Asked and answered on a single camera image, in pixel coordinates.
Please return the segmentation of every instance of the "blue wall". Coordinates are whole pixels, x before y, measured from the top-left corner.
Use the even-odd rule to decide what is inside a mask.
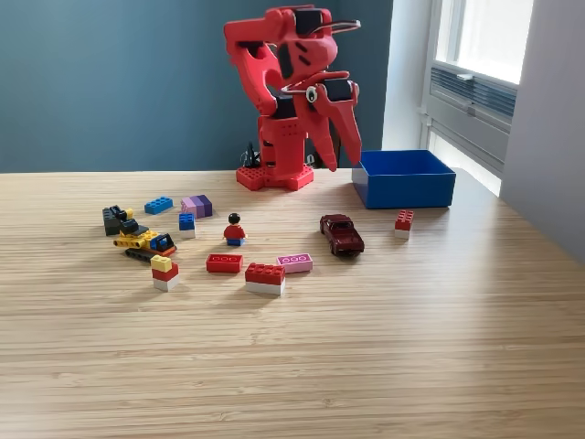
[[[223,25],[279,3],[0,0],[0,172],[235,168],[258,114]],[[337,67],[360,82],[365,147],[379,148],[388,48],[370,59],[349,38],[389,38],[390,15],[345,3],[319,5],[365,26],[339,36]]]

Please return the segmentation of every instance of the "lego brick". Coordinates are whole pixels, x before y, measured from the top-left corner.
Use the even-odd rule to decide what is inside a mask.
[[[175,276],[173,279],[171,279],[168,282],[159,281],[158,279],[153,279],[154,288],[156,288],[157,290],[164,291],[165,293],[168,293],[169,291],[171,291],[178,284],[179,284],[179,276],[178,275]]]
[[[117,235],[118,233],[120,233],[120,227],[118,226],[104,226],[103,227],[106,231],[106,236],[112,236],[112,235]]]
[[[114,217],[110,208],[104,208],[101,215],[103,216],[103,228],[106,236],[117,235],[120,232],[120,220]]]
[[[401,238],[402,240],[407,240],[408,238],[410,238],[410,230],[395,229],[394,236],[397,238]]]
[[[173,268],[170,258],[165,258],[164,256],[159,255],[154,256],[153,259],[150,260],[150,266],[151,268],[163,273],[166,273]]]
[[[284,267],[253,262],[246,269],[246,282],[280,285],[284,282]]]
[[[191,212],[179,213],[179,230],[194,230],[195,215]]]
[[[133,259],[136,259],[138,261],[149,262],[149,263],[150,263],[151,259],[153,259],[153,257],[154,257],[154,255],[152,253],[147,252],[146,250],[140,250],[140,249],[126,249],[124,254],[126,256],[128,256],[129,258],[133,258]]]
[[[146,245],[146,241],[137,236],[122,236],[113,240],[113,245],[116,247],[128,247],[130,249],[142,249]]]
[[[160,197],[152,200],[150,203],[144,205],[144,212],[150,213],[151,215],[158,215],[164,210],[173,207],[173,200],[169,197]]]
[[[159,235],[158,233],[156,233],[154,236],[149,237],[150,239],[148,240],[148,248],[151,250],[156,251],[157,246],[159,245],[159,243],[163,246],[163,248],[165,248],[166,246],[166,238],[163,235]]]
[[[414,212],[412,210],[401,210],[394,223],[394,230],[410,230],[413,218]]]
[[[259,284],[257,282],[246,281],[246,291],[249,291],[251,293],[283,295],[284,286],[285,286],[284,280],[282,280],[282,284],[280,285]]]
[[[241,254],[211,253],[205,266],[210,273],[239,273],[244,263]]]
[[[173,246],[170,249],[165,250],[164,252],[154,252],[154,254],[158,254],[159,256],[163,256],[165,258],[168,258],[174,252],[176,252],[176,246]]]
[[[234,247],[241,247],[245,241],[246,240],[244,238],[242,238],[241,240],[226,240],[228,245],[232,245]]]
[[[211,201],[209,201],[209,198],[207,198],[205,195],[199,195],[197,197],[203,203],[204,215],[206,217],[210,217],[213,214],[213,206],[211,205]]]
[[[181,199],[181,212],[192,213],[193,215],[197,213],[197,207],[190,197]]]
[[[180,230],[179,235],[181,235],[181,238],[183,238],[184,240],[192,240],[193,238],[195,238],[195,229]]]
[[[309,253],[278,256],[276,263],[284,267],[285,273],[310,272],[313,269],[313,260]]]
[[[205,217],[205,206],[203,205],[203,201],[199,199],[199,196],[190,197],[191,201],[195,205],[195,218],[204,218]]]
[[[138,224],[136,219],[128,219],[120,224],[120,232],[124,235],[140,236],[148,230],[147,227]]]
[[[101,215],[103,216],[104,225],[115,226],[116,224],[120,224],[120,220],[114,217],[110,208],[103,208],[101,210]]]
[[[153,272],[153,279],[168,282],[179,274],[179,266],[171,262],[171,269],[168,272],[161,272],[155,268],[151,269],[151,271]]]

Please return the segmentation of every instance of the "red and white lego brick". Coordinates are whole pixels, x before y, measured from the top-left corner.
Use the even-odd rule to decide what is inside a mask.
[[[289,256],[278,256],[277,265],[284,267],[285,273],[310,272],[313,269],[313,259],[309,253],[291,254]]]
[[[284,282],[284,267],[264,263],[251,263],[246,269],[246,282],[280,285]]]
[[[159,281],[158,279],[153,279],[153,283],[154,288],[156,288],[157,290],[164,291],[165,293],[168,293],[179,284],[179,275],[175,276],[174,278],[167,282]]]
[[[154,288],[169,292],[179,283],[179,266],[171,262],[170,269],[166,271],[151,268]]]
[[[282,284],[280,285],[260,284],[258,282],[246,282],[246,291],[249,291],[251,293],[283,295],[285,284],[286,282],[284,280],[282,280]]]
[[[401,210],[394,223],[394,236],[402,240],[410,238],[413,218],[414,212],[412,210]]]
[[[412,210],[401,210],[394,223],[394,230],[410,230],[414,212]]]

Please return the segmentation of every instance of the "toy car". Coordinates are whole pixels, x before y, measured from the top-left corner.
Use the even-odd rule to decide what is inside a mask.
[[[356,256],[364,251],[364,242],[354,229],[354,223],[346,215],[321,217],[320,229],[327,237],[331,253],[335,256]]]

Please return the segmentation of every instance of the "blue plastic bin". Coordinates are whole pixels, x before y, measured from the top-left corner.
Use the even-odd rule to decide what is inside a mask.
[[[367,209],[445,208],[455,187],[455,173],[424,149],[364,151],[351,177]]]

